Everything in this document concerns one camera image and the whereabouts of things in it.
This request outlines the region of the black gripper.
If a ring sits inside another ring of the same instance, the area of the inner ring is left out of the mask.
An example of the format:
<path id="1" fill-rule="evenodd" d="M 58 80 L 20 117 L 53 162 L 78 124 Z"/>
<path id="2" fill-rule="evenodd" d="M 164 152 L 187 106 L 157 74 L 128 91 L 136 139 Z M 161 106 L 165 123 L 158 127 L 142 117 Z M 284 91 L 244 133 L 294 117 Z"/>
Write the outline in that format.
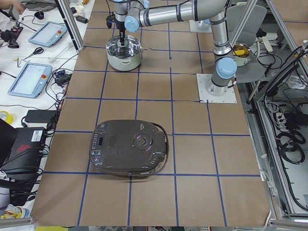
<path id="1" fill-rule="evenodd" d="M 125 45 L 125 25 L 124 23 L 118 23 L 118 30 L 119 30 L 119 35 L 120 35 L 120 45 L 124 46 Z"/>

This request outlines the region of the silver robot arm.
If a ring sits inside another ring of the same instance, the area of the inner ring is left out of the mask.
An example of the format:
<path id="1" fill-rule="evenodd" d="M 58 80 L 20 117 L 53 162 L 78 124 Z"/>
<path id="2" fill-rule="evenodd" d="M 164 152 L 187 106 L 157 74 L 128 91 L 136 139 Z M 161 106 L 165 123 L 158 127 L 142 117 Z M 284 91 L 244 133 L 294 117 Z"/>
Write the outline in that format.
<path id="1" fill-rule="evenodd" d="M 151 7 L 148 0 L 115 0 L 115 23 L 123 40 L 125 32 L 185 21 L 209 20 L 214 41 L 215 72 L 210 84 L 226 88 L 234 77 L 237 64 L 230 45 L 225 0 L 186 0 L 184 2 Z"/>

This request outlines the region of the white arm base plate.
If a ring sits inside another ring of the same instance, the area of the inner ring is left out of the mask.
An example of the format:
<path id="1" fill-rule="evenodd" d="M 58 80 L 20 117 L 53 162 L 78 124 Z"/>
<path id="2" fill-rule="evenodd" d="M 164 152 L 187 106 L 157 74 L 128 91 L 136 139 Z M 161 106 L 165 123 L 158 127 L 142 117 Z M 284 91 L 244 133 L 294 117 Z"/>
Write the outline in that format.
<path id="1" fill-rule="evenodd" d="M 225 87 L 212 83 L 212 74 L 196 74 L 199 101 L 202 103 L 237 103 L 233 83 Z"/>

